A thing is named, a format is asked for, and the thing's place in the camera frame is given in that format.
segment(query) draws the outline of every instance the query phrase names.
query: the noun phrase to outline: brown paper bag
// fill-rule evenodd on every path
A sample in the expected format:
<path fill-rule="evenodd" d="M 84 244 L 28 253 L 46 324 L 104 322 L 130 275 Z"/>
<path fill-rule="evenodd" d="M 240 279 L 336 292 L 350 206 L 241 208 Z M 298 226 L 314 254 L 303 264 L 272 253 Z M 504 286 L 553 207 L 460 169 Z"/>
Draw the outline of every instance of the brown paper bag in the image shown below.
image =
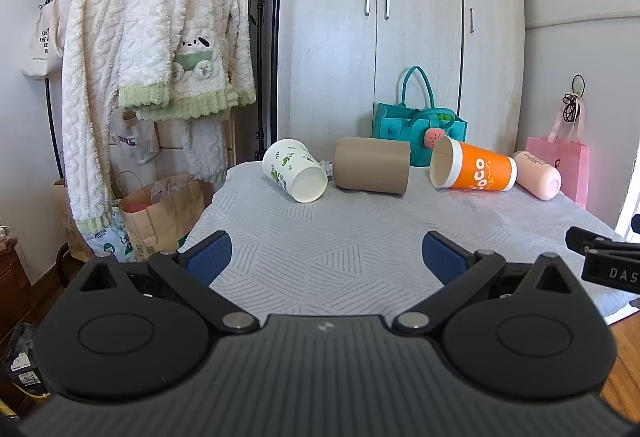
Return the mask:
<path fill-rule="evenodd" d="M 53 184 L 53 200 L 58 208 L 62 226 L 65 228 L 65 239 L 69 245 L 71 256 L 83 262 L 88 261 L 94 255 L 94 252 L 84 241 L 80 231 L 78 231 L 76 221 L 71 214 L 69 195 L 66 192 L 64 180 L 57 181 Z"/>
<path fill-rule="evenodd" d="M 167 177 L 190 178 L 188 175 Z M 190 178 L 189 183 L 177 192 L 153 204 L 145 210 L 127 213 L 131 204 L 151 204 L 153 184 L 127 195 L 121 200 L 124 226 L 133 245 L 137 259 L 147 260 L 158 251 L 174 251 L 184 244 L 187 235 L 204 211 L 204 198 L 200 183 Z"/>

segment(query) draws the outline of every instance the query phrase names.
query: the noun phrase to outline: cartoon dog embroidery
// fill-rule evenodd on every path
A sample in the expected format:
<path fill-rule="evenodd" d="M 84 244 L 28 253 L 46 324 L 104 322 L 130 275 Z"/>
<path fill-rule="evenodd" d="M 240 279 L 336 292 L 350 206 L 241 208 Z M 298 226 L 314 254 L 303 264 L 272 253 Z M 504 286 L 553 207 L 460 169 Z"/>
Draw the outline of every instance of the cartoon dog embroidery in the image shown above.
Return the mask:
<path fill-rule="evenodd" d="M 197 50 L 201 48 L 200 44 L 207 50 Z M 173 71 L 174 83 L 181 81 L 187 72 L 192 72 L 197 80 L 208 80 L 212 77 L 213 51 L 210 50 L 209 41 L 202 37 L 193 42 L 183 41 L 175 51 Z"/>

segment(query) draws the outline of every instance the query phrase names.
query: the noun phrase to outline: beige cup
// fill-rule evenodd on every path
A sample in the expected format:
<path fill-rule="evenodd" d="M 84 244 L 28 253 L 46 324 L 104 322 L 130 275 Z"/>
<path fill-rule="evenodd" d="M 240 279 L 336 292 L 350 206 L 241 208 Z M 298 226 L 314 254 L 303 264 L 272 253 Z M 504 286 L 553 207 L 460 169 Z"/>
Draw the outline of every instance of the beige cup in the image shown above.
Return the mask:
<path fill-rule="evenodd" d="M 334 182 L 347 190 L 402 195 L 410 159 L 406 141 L 343 137 L 335 144 Z"/>
<path fill-rule="evenodd" d="M 262 159 L 262 171 L 298 202 L 313 202 L 328 182 L 326 172 L 295 139 L 273 143 Z"/>

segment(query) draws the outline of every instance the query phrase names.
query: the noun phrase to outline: pink ribbon handle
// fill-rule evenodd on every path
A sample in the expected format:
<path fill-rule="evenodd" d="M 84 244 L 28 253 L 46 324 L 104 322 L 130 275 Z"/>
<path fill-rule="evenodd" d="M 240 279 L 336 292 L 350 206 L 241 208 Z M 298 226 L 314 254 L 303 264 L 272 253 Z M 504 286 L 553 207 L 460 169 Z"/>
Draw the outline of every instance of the pink ribbon handle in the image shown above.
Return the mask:
<path fill-rule="evenodd" d="M 575 133 L 575 141 L 582 144 L 583 134 L 584 134 L 584 101 L 580 96 L 574 94 L 575 97 L 575 106 L 577 110 L 575 111 L 575 121 L 571 124 L 571 129 L 566 135 L 561 135 L 559 138 L 561 140 L 566 140 L 571 142 Z M 553 127 L 551 128 L 551 132 L 549 133 L 548 141 L 554 142 L 556 137 L 558 136 L 558 131 L 560 130 L 560 125 L 564 121 L 562 117 L 562 112 L 564 112 L 564 105 L 560 106 L 560 110 L 558 115 L 556 115 L 556 120 L 554 122 Z"/>

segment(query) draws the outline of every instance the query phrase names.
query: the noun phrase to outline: pink gift bag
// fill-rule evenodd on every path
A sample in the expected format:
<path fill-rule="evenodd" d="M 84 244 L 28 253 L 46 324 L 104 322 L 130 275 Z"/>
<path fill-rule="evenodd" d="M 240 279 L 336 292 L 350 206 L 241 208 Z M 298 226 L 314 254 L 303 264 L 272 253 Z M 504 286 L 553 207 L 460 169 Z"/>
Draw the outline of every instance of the pink gift bag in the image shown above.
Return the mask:
<path fill-rule="evenodd" d="M 547 164 L 555 166 L 562 177 L 560 191 L 581 208 L 587 207 L 589 192 L 589 147 L 582 143 L 584 131 L 584 102 L 576 96 L 577 117 L 566 134 L 558 133 L 562 108 L 548 137 L 529 137 L 527 151 Z"/>

